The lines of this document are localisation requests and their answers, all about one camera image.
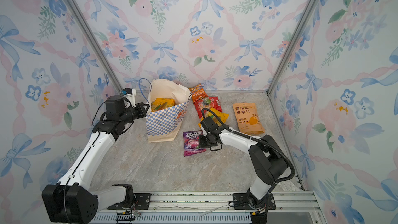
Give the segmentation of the yellow mango candy bag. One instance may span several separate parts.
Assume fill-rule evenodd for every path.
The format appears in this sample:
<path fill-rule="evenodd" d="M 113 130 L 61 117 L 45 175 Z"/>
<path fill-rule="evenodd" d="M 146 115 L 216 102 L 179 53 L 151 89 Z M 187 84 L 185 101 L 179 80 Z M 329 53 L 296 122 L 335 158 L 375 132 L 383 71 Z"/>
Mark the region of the yellow mango candy bag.
<path fill-rule="evenodd" d="M 211 117 L 215 124 L 217 124 L 219 127 L 222 126 L 221 122 L 212 113 L 214 113 L 223 123 L 225 123 L 229 117 L 228 114 L 222 113 L 215 108 L 204 108 L 203 110 L 201 110 L 201 112 L 204 115 L 202 116 L 200 123 L 198 124 L 199 127 L 202 126 L 201 122 L 206 117 Z"/>
<path fill-rule="evenodd" d="M 156 98 L 152 103 L 151 103 L 151 111 L 152 112 L 157 112 L 164 110 L 169 107 L 173 107 L 176 105 L 176 102 L 174 99 L 169 99 L 169 98 Z"/>

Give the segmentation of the purple Fox's candy packet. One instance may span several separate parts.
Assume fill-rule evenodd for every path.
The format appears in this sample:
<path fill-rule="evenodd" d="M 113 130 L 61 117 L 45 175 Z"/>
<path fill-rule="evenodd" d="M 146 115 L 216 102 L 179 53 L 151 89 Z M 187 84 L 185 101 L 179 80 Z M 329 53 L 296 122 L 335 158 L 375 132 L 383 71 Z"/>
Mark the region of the purple Fox's candy packet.
<path fill-rule="evenodd" d="M 203 131 L 187 131 L 183 132 L 184 140 L 184 157 L 195 155 L 198 153 L 206 152 L 206 148 L 199 147 L 199 136 L 203 134 Z"/>

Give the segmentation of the blue checkered paper bag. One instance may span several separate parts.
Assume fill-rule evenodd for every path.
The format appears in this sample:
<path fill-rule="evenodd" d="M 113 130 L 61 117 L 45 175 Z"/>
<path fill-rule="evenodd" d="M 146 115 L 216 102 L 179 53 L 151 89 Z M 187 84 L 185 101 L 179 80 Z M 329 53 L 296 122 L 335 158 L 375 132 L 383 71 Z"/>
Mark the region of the blue checkered paper bag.
<path fill-rule="evenodd" d="M 147 111 L 146 131 L 149 143 L 173 141 L 187 112 L 191 91 L 182 85 L 167 79 L 156 79 L 151 82 L 147 97 L 150 110 Z M 163 107 L 155 105 L 159 99 L 171 99 L 174 105 Z"/>

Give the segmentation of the tan potato chips pouch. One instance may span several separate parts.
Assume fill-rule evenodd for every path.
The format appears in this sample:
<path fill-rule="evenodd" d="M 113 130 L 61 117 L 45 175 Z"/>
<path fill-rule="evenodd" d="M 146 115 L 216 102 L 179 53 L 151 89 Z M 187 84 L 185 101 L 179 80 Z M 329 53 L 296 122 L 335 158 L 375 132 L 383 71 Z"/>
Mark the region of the tan potato chips pouch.
<path fill-rule="evenodd" d="M 241 133 L 253 136 L 265 133 L 255 103 L 235 103 L 232 106 Z"/>

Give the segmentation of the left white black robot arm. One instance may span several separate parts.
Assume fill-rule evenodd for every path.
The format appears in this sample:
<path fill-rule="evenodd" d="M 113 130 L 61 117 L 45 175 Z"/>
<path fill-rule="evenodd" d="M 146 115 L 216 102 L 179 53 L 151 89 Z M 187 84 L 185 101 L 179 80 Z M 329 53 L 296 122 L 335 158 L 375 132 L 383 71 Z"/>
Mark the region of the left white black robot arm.
<path fill-rule="evenodd" d="M 90 191 L 90 185 L 109 149 L 135 120 L 146 117 L 150 105 L 136 103 L 131 94 L 111 96 L 104 105 L 105 112 L 77 160 L 56 184 L 47 185 L 42 191 L 42 200 L 53 223 L 88 224 L 97 212 L 110 206 L 131 211 L 137 203 L 129 184 L 116 184 L 101 191 Z"/>

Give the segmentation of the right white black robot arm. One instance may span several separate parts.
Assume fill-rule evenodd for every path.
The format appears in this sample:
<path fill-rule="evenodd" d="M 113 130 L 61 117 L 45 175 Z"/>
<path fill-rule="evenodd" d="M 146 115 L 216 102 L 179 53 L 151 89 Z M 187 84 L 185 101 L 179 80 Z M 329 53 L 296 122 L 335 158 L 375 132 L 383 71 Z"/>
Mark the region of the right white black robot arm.
<path fill-rule="evenodd" d="M 203 131 L 199 137 L 201 148 L 227 145 L 250 156 L 256 173 L 256 179 L 247 191 L 246 203 L 250 207 L 265 207 L 276 185 L 294 175 L 290 172 L 290 175 L 283 177 L 286 171 L 291 170 L 291 163 L 271 136 L 249 136 L 224 123 L 216 123 L 211 117 L 203 119 L 200 126 Z"/>

